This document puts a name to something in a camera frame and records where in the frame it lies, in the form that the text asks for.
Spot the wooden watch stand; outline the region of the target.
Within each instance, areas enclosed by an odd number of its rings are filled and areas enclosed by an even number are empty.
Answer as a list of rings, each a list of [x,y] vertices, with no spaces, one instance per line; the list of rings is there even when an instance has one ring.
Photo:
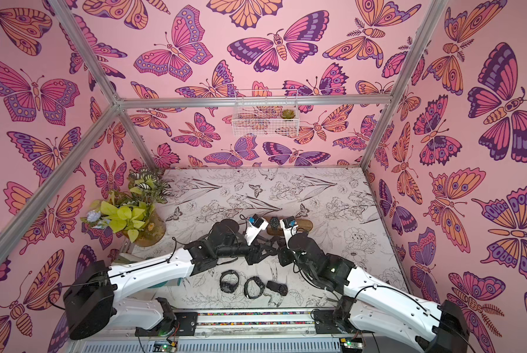
[[[298,226],[299,226],[298,229],[297,229],[298,231],[305,230],[305,231],[310,232],[313,229],[313,222],[312,221],[307,220],[307,219],[296,219],[296,220],[297,220],[297,223],[298,223]],[[269,227],[269,225],[266,228],[266,232],[270,236],[280,236],[280,237],[283,236],[283,232],[282,232],[281,228],[279,228],[278,231],[273,231]]]

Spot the black watch with dial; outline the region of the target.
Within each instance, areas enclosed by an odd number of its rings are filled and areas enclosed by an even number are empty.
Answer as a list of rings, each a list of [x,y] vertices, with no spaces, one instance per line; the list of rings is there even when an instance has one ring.
[[[269,227],[273,231],[278,231],[278,229],[280,228],[280,220],[278,219],[278,217],[271,217],[270,218],[270,220],[269,220]]]

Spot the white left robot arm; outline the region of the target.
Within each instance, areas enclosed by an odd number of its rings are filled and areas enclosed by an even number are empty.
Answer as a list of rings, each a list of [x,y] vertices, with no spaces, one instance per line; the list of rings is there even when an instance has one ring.
[[[110,267],[104,261],[92,263],[63,295],[69,338],[80,341],[107,327],[134,327],[155,334],[169,330],[175,317],[166,300],[142,302],[130,297],[162,282],[206,272],[222,258],[242,257],[251,266],[277,255],[275,240],[259,235],[266,227],[264,219],[253,216],[241,235],[239,224],[225,219],[171,254]]]

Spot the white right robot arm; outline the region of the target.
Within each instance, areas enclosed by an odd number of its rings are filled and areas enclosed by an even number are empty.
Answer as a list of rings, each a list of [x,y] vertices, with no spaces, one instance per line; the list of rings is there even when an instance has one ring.
[[[324,252],[306,231],[284,230],[288,258],[315,288],[340,295],[343,330],[380,334],[416,352],[470,352],[469,330],[457,304],[412,296],[341,256]]]

